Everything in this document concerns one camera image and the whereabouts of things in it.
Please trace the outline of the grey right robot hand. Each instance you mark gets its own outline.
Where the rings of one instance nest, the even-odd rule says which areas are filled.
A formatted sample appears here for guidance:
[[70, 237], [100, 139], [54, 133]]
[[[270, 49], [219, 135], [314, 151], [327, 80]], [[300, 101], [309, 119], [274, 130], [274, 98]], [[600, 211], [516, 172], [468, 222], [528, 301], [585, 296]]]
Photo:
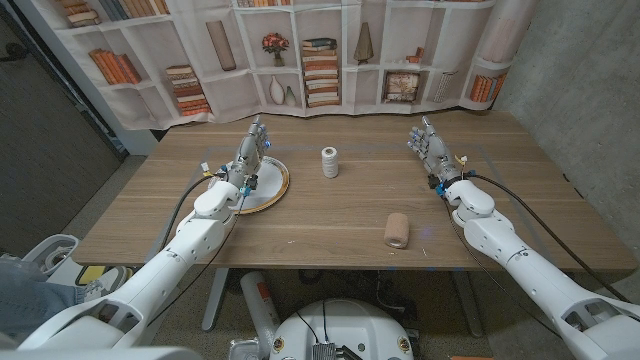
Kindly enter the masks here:
[[422, 116], [422, 127], [413, 127], [409, 132], [407, 146], [422, 161], [431, 189], [438, 186], [446, 189], [462, 179], [462, 172], [456, 167], [454, 156], [426, 115]]

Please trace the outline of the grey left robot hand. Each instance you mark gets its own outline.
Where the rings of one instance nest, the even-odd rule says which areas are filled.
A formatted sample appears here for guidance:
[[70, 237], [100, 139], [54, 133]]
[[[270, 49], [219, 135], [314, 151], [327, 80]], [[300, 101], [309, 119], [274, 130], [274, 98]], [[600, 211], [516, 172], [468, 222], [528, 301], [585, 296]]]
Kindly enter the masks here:
[[258, 172], [262, 158], [269, 147], [267, 128], [261, 122], [260, 116], [256, 115], [227, 171], [227, 182], [237, 188], [243, 187], [246, 180]]

